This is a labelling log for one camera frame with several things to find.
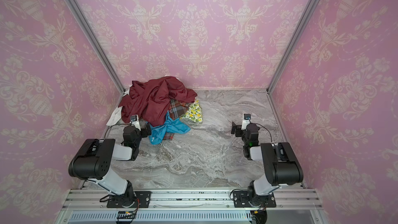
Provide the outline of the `red plaid cloth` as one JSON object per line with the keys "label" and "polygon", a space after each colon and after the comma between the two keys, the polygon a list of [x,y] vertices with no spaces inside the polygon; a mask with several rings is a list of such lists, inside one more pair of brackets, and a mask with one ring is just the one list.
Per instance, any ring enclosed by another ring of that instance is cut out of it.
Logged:
{"label": "red plaid cloth", "polygon": [[[170,113],[170,117],[175,120],[177,118],[180,119],[180,117],[186,113],[186,111],[188,110],[189,107],[189,103],[181,103],[177,100],[171,99],[171,103],[169,106],[169,113]],[[175,133],[166,133],[165,137],[163,140],[172,140],[174,137]]]}

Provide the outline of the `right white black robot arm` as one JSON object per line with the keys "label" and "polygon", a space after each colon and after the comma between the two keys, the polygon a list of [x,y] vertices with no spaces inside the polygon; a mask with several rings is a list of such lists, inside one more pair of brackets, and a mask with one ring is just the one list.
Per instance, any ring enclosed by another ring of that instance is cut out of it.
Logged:
{"label": "right white black robot arm", "polygon": [[232,190],[230,198],[236,208],[276,207],[274,192],[282,186],[292,186],[304,179],[302,167],[288,142],[259,143],[260,127],[249,121],[232,123],[231,134],[244,142],[244,157],[263,162],[264,172],[253,180],[247,190]]}

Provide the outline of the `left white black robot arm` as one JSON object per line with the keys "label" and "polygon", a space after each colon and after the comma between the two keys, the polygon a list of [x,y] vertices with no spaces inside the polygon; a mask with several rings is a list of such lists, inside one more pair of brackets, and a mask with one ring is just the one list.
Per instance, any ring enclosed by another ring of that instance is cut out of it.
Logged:
{"label": "left white black robot arm", "polygon": [[89,181],[108,194],[99,201],[108,208],[148,208],[150,191],[135,191],[132,183],[119,176],[111,166],[113,160],[133,162],[139,155],[143,138],[151,135],[151,126],[141,128],[138,122],[123,129],[123,142],[115,139],[87,139],[68,166],[71,177]]}

